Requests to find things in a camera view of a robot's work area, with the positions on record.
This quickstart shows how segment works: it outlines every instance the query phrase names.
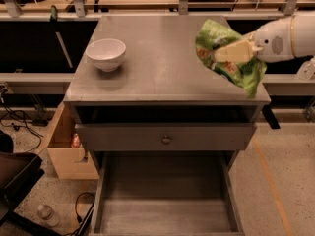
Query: black chair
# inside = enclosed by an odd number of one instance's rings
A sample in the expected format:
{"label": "black chair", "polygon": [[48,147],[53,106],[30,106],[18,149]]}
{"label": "black chair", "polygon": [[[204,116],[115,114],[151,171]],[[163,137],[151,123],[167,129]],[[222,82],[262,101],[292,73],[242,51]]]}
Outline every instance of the black chair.
{"label": "black chair", "polygon": [[2,150],[5,151],[0,152],[0,226],[8,221],[34,236],[60,235],[14,212],[44,173],[40,157],[34,153],[12,153],[10,143]]}

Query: gray tabletop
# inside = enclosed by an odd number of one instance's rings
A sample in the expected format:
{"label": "gray tabletop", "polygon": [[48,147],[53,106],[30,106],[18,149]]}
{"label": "gray tabletop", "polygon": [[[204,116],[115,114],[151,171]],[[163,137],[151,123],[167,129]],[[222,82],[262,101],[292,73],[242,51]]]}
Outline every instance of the gray tabletop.
{"label": "gray tabletop", "polygon": [[[207,69],[195,51],[195,37],[207,16],[103,16],[91,38],[117,38],[125,61],[106,73],[83,56],[64,101],[74,105],[190,102],[257,104],[270,101],[260,84],[255,99],[243,88]],[[224,17],[211,17],[227,25]]]}

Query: orange line on floor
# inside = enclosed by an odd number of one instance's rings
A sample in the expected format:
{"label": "orange line on floor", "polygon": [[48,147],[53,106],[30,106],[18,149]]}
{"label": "orange line on floor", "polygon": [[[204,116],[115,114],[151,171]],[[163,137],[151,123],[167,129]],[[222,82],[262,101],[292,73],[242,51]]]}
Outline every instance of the orange line on floor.
{"label": "orange line on floor", "polygon": [[286,216],[286,213],[285,213],[285,210],[284,210],[284,205],[283,205],[283,203],[282,203],[282,201],[281,201],[281,199],[280,199],[280,197],[279,197],[279,195],[277,193],[273,177],[272,177],[272,175],[270,173],[270,170],[269,170],[269,167],[267,165],[265,156],[264,156],[262,150],[259,147],[256,135],[254,135],[254,140],[253,141],[254,141],[254,148],[255,148],[256,152],[258,153],[259,160],[260,160],[260,162],[262,164],[262,167],[263,167],[263,170],[264,170],[264,173],[265,173],[265,177],[267,178],[267,181],[268,181],[271,193],[272,193],[272,195],[274,197],[274,200],[275,200],[278,212],[280,214],[280,217],[282,219],[283,226],[284,226],[284,229],[286,231],[286,234],[288,236],[293,236],[292,227],[291,227],[291,225],[290,225],[290,223],[289,223],[289,221],[287,219],[287,216]]}

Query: brown box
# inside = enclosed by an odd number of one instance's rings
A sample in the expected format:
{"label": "brown box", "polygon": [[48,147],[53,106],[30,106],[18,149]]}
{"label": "brown box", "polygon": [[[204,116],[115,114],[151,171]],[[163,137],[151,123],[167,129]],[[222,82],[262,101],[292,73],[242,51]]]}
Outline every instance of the brown box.
{"label": "brown box", "polygon": [[71,138],[75,133],[71,111],[63,102],[56,109],[47,127],[42,148],[47,146],[52,164],[60,179],[98,179],[94,162],[88,152],[84,160],[83,147],[71,147]]}

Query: transparent bottle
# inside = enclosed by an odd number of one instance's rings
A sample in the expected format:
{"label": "transparent bottle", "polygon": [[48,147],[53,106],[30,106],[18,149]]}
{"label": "transparent bottle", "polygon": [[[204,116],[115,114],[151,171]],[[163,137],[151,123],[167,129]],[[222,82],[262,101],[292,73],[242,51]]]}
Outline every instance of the transparent bottle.
{"label": "transparent bottle", "polygon": [[60,221],[59,215],[49,205],[39,205],[37,215],[49,227],[56,226]]}

